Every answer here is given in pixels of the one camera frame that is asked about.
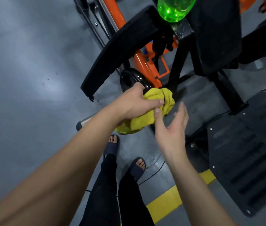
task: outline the gray concrete floor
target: gray concrete floor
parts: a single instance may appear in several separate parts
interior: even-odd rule
[[[243,35],[266,17],[257,13],[260,2],[242,15]],[[121,0],[119,7],[129,20],[148,4],[151,0]],[[76,133],[79,120],[96,113],[121,94],[116,73],[97,91],[94,103],[80,90],[99,53],[73,0],[0,0],[0,198],[58,151]],[[170,66],[172,55],[166,57]],[[261,63],[263,68],[259,70],[250,64],[226,72],[243,100],[266,88],[266,58]],[[188,59],[182,74],[190,71],[192,65]],[[184,90],[183,100],[190,114],[188,134],[228,110],[215,86],[205,78],[195,76],[180,85],[179,90]],[[149,128],[121,137],[118,180],[136,156],[153,165],[142,179],[163,163]],[[98,173],[99,164],[88,189]],[[170,171],[164,165],[140,186],[145,204],[173,185]],[[218,182],[210,188],[240,225],[266,225],[266,208],[255,218],[245,218]],[[79,224],[88,195],[85,194],[71,225]],[[182,206],[158,223],[176,224],[189,224]]]

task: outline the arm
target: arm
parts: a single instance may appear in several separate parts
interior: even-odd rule
[[[108,138],[124,119],[159,107],[136,83],[97,113],[61,150],[0,202],[0,225],[69,225]]]
[[[160,109],[155,109],[156,139],[174,177],[182,203],[193,226],[236,226],[191,165],[185,151],[188,114],[183,102],[166,128]]]

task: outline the forearm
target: forearm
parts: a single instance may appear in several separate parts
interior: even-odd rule
[[[0,225],[70,223],[108,138],[121,120],[113,104],[96,114],[0,202]]]
[[[236,226],[189,162],[185,150],[166,161],[193,226]]]

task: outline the hand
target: hand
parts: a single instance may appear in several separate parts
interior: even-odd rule
[[[163,123],[159,108],[154,110],[155,137],[166,160],[186,157],[185,128],[188,123],[188,112],[183,102],[180,102],[178,112],[168,128]]]
[[[134,86],[119,96],[113,103],[121,111],[122,119],[133,119],[140,117],[151,109],[160,107],[164,100],[143,98],[145,87],[141,83],[135,83]]]

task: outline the orange metal tube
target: orange metal tube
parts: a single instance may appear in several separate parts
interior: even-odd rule
[[[126,21],[123,18],[123,15],[121,14],[121,11],[116,3],[115,0],[103,0],[105,2],[105,5],[107,6],[113,20],[116,23],[116,26],[118,29],[120,29],[122,26],[125,25]],[[155,79],[153,73],[151,72],[150,68],[148,67],[146,60],[141,52],[140,49],[138,49],[134,55],[134,60],[137,64],[138,70],[146,77],[147,80],[149,80],[155,88],[162,87],[161,82],[158,79]]]

